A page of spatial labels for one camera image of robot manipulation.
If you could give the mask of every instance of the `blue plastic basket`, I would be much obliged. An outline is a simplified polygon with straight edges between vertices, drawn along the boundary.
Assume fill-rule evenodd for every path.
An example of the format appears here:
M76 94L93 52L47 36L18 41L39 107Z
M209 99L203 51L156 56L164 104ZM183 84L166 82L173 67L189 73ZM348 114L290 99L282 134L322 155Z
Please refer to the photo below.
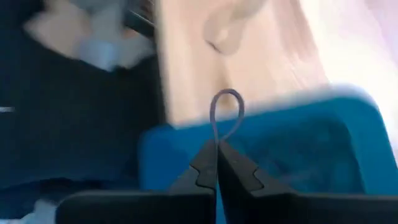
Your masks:
M283 133L287 127L295 129L302 124L315 124L319 120L338 123L338 133L341 132L339 128L345 130L349 137L347 151L351 151L353 155L349 160L346 159L349 154L345 154L345 163L335 163L337 165L332 176L340 183L331 187L330 192L398 195L397 166L381 115L377 108L362 96L334 96L286 110L265 111L247 116L229 143L252 157L260 167L279 177L280 174L275 169L272 170L272 166L255 158L254 155L258 152L254 153L252 149L256 147L243 146L242 139L244 142L259 142L259 139L264 140L266 136ZM235 120L219 122L220 132L227 132L234 122ZM311 126L306 127L308 133L311 133L311 130L308 130ZM143 139L140 151L141 188L167 189L188 167L189 160L201 149L203 143L212 138L213 131L209 124L179 130L164 126L149 131ZM279 153L280 156L285 156L286 161L294 161L293 165L302 163L297 160L295 154L285 152ZM347 174L347 168L356 169L356 174ZM307 180L298 179L291 184L298 190L317 190L308 184ZM217 223L224 223L221 203L217 205Z

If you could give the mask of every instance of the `blue container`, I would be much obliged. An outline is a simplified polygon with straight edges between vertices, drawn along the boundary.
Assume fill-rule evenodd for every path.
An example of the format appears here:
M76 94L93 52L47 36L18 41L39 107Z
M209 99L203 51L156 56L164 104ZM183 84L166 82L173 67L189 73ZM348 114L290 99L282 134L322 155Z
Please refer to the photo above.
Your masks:
M234 122L233 119L219 122L218 129L226 133ZM326 137L322 134L325 130L329 133ZM268 143L264 141L275 135L278 137L271 138L273 140ZM299 138L286 139L289 136ZM302 136L314 139L313 144L302 141ZM203 143L212 138L213 131L209 124L179 130L164 126L149 131L140 151L141 188L167 189L188 167L190 159ZM261 141L264 141L270 153L267 156L261 156L262 151L258 150ZM330 163L312 158L323 165L317 169L321 170L320 173L288 181L297 190L398 195L397 166L384 124L377 108L362 96L335 95L314 103L246 116L228 142L281 179L287 174L281 173L280 167L267 162L268 157L278 157L284 160L284 166L288 164L289 169L297 169L302 174L308 171L308 167L303 167L306 162L296 152L289 152L292 147L302 144L305 146L303 148L316 151L317 146L322 146L326 148L322 150L332 152L326 153L327 157L333 157ZM325 172L329 176L327 184L324 180L317 180L319 175L326 175ZM217 205L217 222L224 223L221 203Z

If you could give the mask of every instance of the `dark navy cloth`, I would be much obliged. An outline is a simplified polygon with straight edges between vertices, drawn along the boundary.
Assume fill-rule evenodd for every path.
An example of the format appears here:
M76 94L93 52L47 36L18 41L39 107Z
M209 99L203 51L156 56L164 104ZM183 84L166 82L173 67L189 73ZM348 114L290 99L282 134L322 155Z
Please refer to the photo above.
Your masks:
M0 113L0 218L25 215L1 208L29 183L133 183L139 136L159 123L155 57L112 73L63 57L22 28L42 9L0 0L0 107L14 110Z

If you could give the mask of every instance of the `wooden board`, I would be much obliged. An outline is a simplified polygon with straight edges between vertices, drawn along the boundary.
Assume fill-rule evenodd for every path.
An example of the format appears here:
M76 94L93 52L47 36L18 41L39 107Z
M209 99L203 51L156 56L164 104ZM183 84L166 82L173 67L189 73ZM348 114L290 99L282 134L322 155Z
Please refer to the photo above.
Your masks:
M212 13L231 4L239 2L157 2L157 38L172 124L207 121L211 97L222 88L237 89L250 108L302 90L349 84L376 100L396 148L397 2L267 0L248 19L239 49L220 56L204 41L203 30ZM225 106L221 113L230 109Z

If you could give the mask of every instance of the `blurry background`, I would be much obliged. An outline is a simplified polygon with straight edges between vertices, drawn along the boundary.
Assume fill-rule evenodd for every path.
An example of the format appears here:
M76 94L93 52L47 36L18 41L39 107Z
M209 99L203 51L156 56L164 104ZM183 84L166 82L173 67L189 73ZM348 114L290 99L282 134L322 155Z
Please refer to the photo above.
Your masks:
M220 57L203 41L203 26L212 12L237 2L157 1L157 42L172 124L207 120L211 97L221 88L237 89L250 108L303 90L349 84L375 99L397 149L397 1L266 0L247 22L236 54ZM67 0L49 5L27 27L45 45L74 57L91 32L88 16ZM138 52L125 49L123 58Z

